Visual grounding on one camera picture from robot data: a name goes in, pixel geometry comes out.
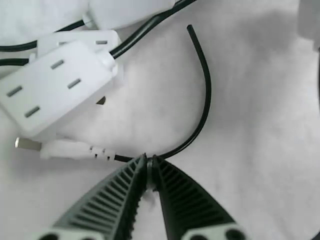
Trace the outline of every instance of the white cloth background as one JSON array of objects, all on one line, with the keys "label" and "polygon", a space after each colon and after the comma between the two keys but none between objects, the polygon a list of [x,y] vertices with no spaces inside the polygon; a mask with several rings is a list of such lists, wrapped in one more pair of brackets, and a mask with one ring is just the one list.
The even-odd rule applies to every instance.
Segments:
[{"label": "white cloth background", "polygon": [[[0,1],[0,44],[24,43],[81,18],[87,0]],[[320,229],[317,54],[296,34],[298,0],[199,0],[126,55],[126,82],[61,132],[137,156],[183,141],[199,120],[204,77],[186,30],[193,24],[212,76],[197,140],[169,159],[259,240],[309,240]],[[122,30],[125,38],[138,24]],[[28,52],[0,53],[0,58]],[[14,67],[0,67],[5,76]],[[51,226],[121,163],[43,161],[14,149],[0,111],[0,239]],[[142,200],[133,239],[166,239],[160,202]]]}]

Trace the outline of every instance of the metal prong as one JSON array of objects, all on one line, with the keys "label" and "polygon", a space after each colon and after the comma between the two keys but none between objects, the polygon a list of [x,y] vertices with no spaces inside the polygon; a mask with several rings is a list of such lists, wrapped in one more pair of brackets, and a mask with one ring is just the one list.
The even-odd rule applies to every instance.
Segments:
[{"label": "metal prong", "polygon": [[28,138],[17,137],[14,144],[16,149],[27,149],[40,151],[42,148],[42,143],[37,141],[32,141]]}]

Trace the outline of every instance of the wire insulation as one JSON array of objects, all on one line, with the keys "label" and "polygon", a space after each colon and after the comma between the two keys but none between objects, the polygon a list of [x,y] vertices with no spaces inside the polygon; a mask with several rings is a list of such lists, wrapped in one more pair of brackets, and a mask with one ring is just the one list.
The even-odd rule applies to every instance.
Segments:
[{"label": "wire insulation", "polygon": [[[181,145],[179,145],[178,147],[176,147],[175,149],[168,151],[166,153],[161,154],[159,157],[162,157],[164,159],[168,159],[178,153],[180,153],[181,151],[183,151],[184,149],[186,149],[190,144],[192,144],[192,142],[197,138],[197,136],[200,134],[201,130],[203,129],[207,118],[208,118],[208,114],[210,111],[210,105],[211,105],[211,95],[212,95],[212,85],[211,85],[211,76],[210,76],[210,70],[209,70],[209,66],[205,57],[205,54],[201,48],[200,42],[197,38],[196,32],[194,30],[194,28],[192,27],[192,25],[189,25],[187,27],[188,33],[191,37],[192,43],[194,45],[194,48],[196,50],[196,53],[198,55],[198,58],[200,60],[201,66],[202,66],[202,70],[203,70],[203,74],[204,74],[204,79],[205,79],[205,101],[204,101],[204,107],[203,107],[203,111],[202,111],[202,115],[200,118],[200,121],[197,125],[197,127],[195,128],[195,130],[193,131],[193,133],[191,134],[191,136],[184,141]],[[114,158],[116,161],[120,161],[120,162],[128,162],[132,159],[132,157],[128,157],[128,156],[122,156],[122,155],[116,155]]]},{"label": "wire insulation", "polygon": [[319,109],[320,109],[320,49],[319,49],[319,63],[318,63],[318,103],[319,103]]},{"label": "wire insulation", "polygon": [[24,66],[28,62],[28,58],[7,58],[0,59],[0,66]]},{"label": "wire insulation", "polygon": [[[76,29],[78,27],[83,26],[85,23],[83,20],[74,22],[68,26],[65,26],[56,32],[64,32],[64,31],[70,31],[73,29]],[[11,45],[11,46],[0,46],[0,52],[20,52],[20,51],[26,51],[29,49],[34,49],[37,47],[37,41],[31,41],[28,43],[24,43],[24,44],[19,44],[19,45]]]},{"label": "wire insulation", "polygon": [[128,37],[122,44],[113,49],[110,54],[114,59],[117,59],[130,48],[132,48],[140,39],[142,39],[147,33],[154,29],[158,24],[172,16],[173,14],[179,12],[190,4],[194,3],[197,0],[180,0],[178,1],[173,8],[159,13],[152,18],[150,18],[146,23],[139,27],[130,37]]}]

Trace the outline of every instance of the electrical outlet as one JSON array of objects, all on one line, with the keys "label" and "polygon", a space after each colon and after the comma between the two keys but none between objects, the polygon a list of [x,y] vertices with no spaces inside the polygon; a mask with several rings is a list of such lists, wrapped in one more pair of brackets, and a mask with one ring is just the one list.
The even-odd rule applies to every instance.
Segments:
[{"label": "electrical outlet", "polygon": [[[37,54],[30,55],[29,62],[41,57],[50,51],[59,48],[67,43],[81,41],[93,52],[100,50],[111,51],[121,44],[119,35],[114,30],[87,30],[87,31],[62,31],[54,32],[41,37],[37,41]],[[125,82],[123,59],[117,59],[113,68],[114,88],[122,86]]]},{"label": "electrical outlet", "polygon": [[0,81],[0,105],[24,137],[47,141],[107,92],[116,63],[80,41],[49,52]]},{"label": "electrical outlet", "polygon": [[117,32],[114,30],[54,32],[37,40],[37,57],[73,41],[81,41],[94,52],[101,49],[110,52],[121,43]]}]

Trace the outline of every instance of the outlet slot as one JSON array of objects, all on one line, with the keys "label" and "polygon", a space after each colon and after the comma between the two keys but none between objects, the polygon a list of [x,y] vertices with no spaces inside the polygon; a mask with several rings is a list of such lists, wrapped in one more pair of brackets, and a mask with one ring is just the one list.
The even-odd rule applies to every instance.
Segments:
[{"label": "outlet slot", "polygon": [[28,111],[27,113],[24,114],[24,116],[26,118],[31,117],[33,114],[35,114],[36,112],[38,112],[40,110],[39,106],[34,107],[33,109],[31,109],[30,111]]},{"label": "outlet slot", "polygon": [[17,86],[15,89],[11,90],[6,95],[10,98],[13,95],[15,95],[16,93],[20,92],[22,89],[23,89],[22,86]]},{"label": "outlet slot", "polygon": [[108,44],[108,41],[107,40],[95,41],[95,44],[97,44],[97,45],[106,45],[106,44]]},{"label": "outlet slot", "polygon": [[65,61],[63,61],[62,59],[57,61],[55,64],[51,65],[52,70],[56,69],[57,67],[61,66],[62,64],[64,64]]},{"label": "outlet slot", "polygon": [[71,82],[71,83],[68,85],[68,89],[72,89],[75,85],[79,84],[80,82],[81,82],[81,79],[80,79],[80,78],[74,80],[73,82]]}]

